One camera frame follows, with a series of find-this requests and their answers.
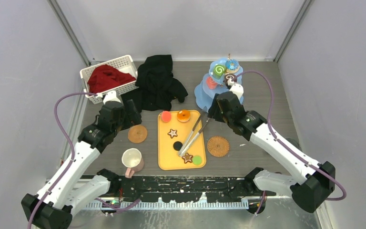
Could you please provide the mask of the black cloth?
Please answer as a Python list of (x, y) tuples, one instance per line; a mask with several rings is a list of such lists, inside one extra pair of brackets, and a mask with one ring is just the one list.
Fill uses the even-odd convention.
[(121, 95), (124, 102), (133, 100), (141, 112), (172, 109), (172, 100), (183, 103), (188, 96), (184, 85), (173, 76), (173, 59), (170, 54), (146, 58), (138, 67), (137, 89)]

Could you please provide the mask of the orange donut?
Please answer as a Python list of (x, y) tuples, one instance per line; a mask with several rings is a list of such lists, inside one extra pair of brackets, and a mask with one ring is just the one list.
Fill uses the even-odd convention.
[(191, 119), (191, 112), (185, 109), (180, 110), (177, 113), (176, 118), (179, 122), (186, 123)]

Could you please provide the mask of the metal tongs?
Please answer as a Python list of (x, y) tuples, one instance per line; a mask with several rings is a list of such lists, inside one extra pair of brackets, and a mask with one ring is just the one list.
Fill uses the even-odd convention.
[[(180, 157), (183, 157), (187, 150), (192, 146), (192, 144), (196, 141), (196, 139), (200, 136), (200, 134), (204, 131), (205, 127), (208, 125), (210, 121), (210, 117), (208, 116), (208, 111), (206, 110), (207, 107), (204, 107), (204, 109), (200, 112), (200, 116), (198, 117), (197, 121), (195, 122), (190, 134), (186, 138), (185, 142), (183, 143), (183, 146), (178, 152), (178, 155)], [(202, 125), (202, 127), (199, 129), (199, 131), (195, 134), (194, 131), (196, 130), (197, 126), (200, 124), (203, 117), (206, 117), (205, 124)]]

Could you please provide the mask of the chocolate swirl roll cake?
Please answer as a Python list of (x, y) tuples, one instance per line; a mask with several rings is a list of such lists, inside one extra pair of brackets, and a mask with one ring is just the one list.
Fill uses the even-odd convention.
[(228, 89), (230, 89), (235, 83), (237, 83), (237, 76), (233, 73), (227, 73), (224, 75), (224, 83)]

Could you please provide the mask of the green round macaron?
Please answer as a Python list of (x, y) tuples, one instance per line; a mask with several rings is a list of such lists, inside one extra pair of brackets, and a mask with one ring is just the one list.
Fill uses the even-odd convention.
[(203, 160), (202, 160), (202, 157), (201, 157), (201, 156), (194, 156), (194, 157), (192, 158), (192, 163), (193, 163), (194, 165), (196, 165), (196, 166), (201, 165), (201, 164), (202, 164), (202, 162), (203, 162)]

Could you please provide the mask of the pink mug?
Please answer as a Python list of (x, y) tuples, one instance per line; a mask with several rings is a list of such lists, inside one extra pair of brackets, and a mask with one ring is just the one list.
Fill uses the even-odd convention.
[(136, 172), (141, 171), (144, 167), (142, 154), (137, 148), (127, 149), (122, 155), (122, 163), (126, 167), (126, 178), (132, 178)]

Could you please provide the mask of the black round cookie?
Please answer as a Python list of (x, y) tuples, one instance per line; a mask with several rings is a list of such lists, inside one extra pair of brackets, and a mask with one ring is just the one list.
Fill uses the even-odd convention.
[(182, 148), (182, 146), (183, 146), (182, 142), (180, 142), (180, 141), (176, 141), (176, 142), (174, 142), (174, 144), (173, 144), (173, 149), (174, 149), (175, 151), (180, 151), (180, 150), (181, 150), (181, 148)]

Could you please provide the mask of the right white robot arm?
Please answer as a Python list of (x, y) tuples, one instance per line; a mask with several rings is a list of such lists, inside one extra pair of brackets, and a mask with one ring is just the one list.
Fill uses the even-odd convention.
[(333, 193), (335, 167), (305, 155), (279, 135), (256, 111), (246, 111), (232, 92), (214, 96), (209, 117), (226, 123), (235, 134), (262, 148), (278, 161), (289, 175), (254, 168), (245, 176), (245, 189), (251, 196), (262, 191), (291, 197), (304, 211), (313, 213)]

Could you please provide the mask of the green roll cake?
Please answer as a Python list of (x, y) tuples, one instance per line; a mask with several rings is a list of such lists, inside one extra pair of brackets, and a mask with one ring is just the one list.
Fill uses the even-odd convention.
[(213, 68), (213, 77), (219, 80), (226, 72), (226, 66), (224, 64), (216, 64)]

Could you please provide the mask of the red round cake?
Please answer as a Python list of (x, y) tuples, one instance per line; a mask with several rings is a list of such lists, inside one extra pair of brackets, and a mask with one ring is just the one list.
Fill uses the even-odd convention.
[(162, 113), (160, 114), (160, 118), (162, 122), (168, 123), (171, 121), (172, 115), (169, 111), (162, 111)]

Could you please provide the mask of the white plastic basket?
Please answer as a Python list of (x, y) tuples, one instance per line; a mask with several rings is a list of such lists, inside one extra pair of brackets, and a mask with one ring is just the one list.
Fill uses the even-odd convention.
[(80, 70), (83, 91), (106, 95), (116, 91), (118, 95), (138, 88), (137, 69), (130, 55), (124, 55)]

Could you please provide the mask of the right woven coaster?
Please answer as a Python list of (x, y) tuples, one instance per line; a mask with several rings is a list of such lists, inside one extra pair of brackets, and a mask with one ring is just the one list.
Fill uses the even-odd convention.
[(222, 136), (213, 136), (207, 142), (207, 150), (215, 157), (223, 157), (229, 152), (230, 144)]

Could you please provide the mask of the grey metal cup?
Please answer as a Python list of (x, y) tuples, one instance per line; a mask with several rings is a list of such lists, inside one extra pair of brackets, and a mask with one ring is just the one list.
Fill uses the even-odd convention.
[(293, 138), (286, 138), (286, 140), (292, 144), (294, 147), (296, 147), (298, 150), (301, 150), (301, 146), (299, 144), (299, 142), (296, 139)]

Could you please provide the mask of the brown star cookie right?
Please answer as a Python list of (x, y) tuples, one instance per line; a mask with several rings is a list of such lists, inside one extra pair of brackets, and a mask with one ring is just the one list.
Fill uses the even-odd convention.
[(190, 155), (189, 153), (185, 153), (185, 155), (182, 157), (184, 160), (184, 163), (192, 163), (193, 162), (193, 155)]

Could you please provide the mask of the brown star cookie left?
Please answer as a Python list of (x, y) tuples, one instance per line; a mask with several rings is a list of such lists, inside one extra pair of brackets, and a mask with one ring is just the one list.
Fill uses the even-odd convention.
[(170, 131), (167, 133), (167, 135), (173, 139), (174, 137), (177, 137), (178, 134), (177, 134), (177, 130), (174, 130), (174, 129), (170, 129)]

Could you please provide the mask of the red cloth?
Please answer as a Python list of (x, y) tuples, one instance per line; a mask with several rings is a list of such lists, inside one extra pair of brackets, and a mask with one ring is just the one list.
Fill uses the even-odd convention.
[(135, 78), (131, 74), (105, 64), (93, 70), (87, 84), (89, 92), (97, 94), (133, 81)]

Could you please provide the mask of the blue donut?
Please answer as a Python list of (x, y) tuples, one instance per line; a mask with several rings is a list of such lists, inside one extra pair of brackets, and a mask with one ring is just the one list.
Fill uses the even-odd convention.
[(239, 62), (235, 59), (228, 59), (225, 62), (225, 68), (227, 73), (236, 73), (240, 69)]

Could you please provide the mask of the woven coaster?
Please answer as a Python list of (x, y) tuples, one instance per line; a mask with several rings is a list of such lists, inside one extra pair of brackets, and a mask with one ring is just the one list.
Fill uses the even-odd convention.
[(207, 150), (215, 157), (223, 157), (229, 152), (230, 144), (222, 136), (213, 136), (207, 142)]
[(148, 131), (143, 125), (135, 125), (129, 129), (128, 139), (130, 142), (138, 144), (143, 142), (148, 135)]

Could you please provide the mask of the blue three-tier cake stand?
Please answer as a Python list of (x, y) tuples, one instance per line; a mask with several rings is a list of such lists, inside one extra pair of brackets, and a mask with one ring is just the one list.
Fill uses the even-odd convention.
[[(195, 87), (194, 95), (195, 95), (196, 104), (198, 105), (199, 108), (207, 107), (206, 110), (209, 110), (215, 94), (222, 94), (222, 93), (229, 91), (229, 89), (226, 87), (226, 85), (224, 83), (224, 75), (227, 74), (227, 72), (225, 72), (225, 74), (219, 80), (217, 80), (213, 77), (214, 66), (216, 64), (225, 65), (225, 62), (228, 59), (232, 59), (232, 58), (230, 56), (228, 56), (228, 57), (223, 57), (216, 61), (213, 61), (210, 64), (208, 73), (206, 73), (203, 76), (202, 81)], [(240, 66), (239, 71), (234, 73), (237, 76), (237, 83), (239, 83), (239, 84), (242, 84), (242, 77), (239, 74), (243, 73), (243, 71), (244, 71), (243, 68)], [(218, 86), (214, 90), (210, 90), (208, 88), (208, 86), (206, 85), (206, 79), (208, 76), (213, 77), (213, 80), (216, 83), (218, 83)]]

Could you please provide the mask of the pink swirl roll cake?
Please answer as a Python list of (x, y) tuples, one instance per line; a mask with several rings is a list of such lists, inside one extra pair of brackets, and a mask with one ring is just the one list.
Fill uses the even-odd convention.
[(213, 77), (208, 76), (206, 79), (206, 85), (210, 90), (214, 90), (218, 86), (218, 83), (213, 80)]

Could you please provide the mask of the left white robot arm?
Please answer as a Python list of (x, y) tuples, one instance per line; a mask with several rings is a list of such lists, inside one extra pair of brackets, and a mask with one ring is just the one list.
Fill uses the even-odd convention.
[(82, 187), (74, 186), (120, 131), (141, 122), (133, 100), (104, 102), (95, 122), (83, 128), (71, 155), (50, 181), (36, 194), (26, 194), (22, 199), (28, 228), (34, 225), (40, 229), (66, 229), (73, 217), (95, 198), (104, 194), (116, 196), (121, 186), (119, 175), (107, 169), (97, 172)]

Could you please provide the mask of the left woven coaster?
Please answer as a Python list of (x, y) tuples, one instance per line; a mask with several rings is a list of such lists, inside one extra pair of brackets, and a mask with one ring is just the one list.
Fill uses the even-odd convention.
[(148, 135), (148, 131), (143, 125), (135, 125), (129, 129), (128, 139), (130, 142), (138, 144), (143, 142)]

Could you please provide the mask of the yellow tray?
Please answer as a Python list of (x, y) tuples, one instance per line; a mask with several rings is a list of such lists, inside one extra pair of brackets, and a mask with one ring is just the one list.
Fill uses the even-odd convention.
[[(171, 111), (172, 119), (168, 123), (161, 121), (160, 114), (158, 115), (158, 165), (162, 170), (178, 170), (178, 169), (194, 169), (202, 168), (206, 164), (206, 150), (204, 144), (203, 133), (196, 139), (192, 146), (187, 150), (187, 153), (193, 156), (201, 156), (202, 164), (199, 166), (193, 163), (184, 163), (182, 157), (178, 155), (178, 151), (173, 149), (173, 144), (176, 141), (182, 143), (190, 134), (196, 120), (200, 116), (200, 112), (191, 110), (191, 119), (182, 123), (176, 118), (178, 111)], [(170, 129), (177, 130), (177, 137), (171, 139), (167, 133)]]

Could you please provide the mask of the brown star cookie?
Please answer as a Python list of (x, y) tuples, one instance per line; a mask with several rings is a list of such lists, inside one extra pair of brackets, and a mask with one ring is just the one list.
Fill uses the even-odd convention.
[(184, 160), (184, 163), (192, 163), (193, 162), (193, 155), (190, 155), (189, 153), (185, 153), (185, 155), (182, 157)]
[(177, 130), (174, 130), (174, 129), (170, 129), (170, 131), (167, 133), (167, 135), (173, 139), (174, 137), (177, 137), (178, 134), (177, 134)]

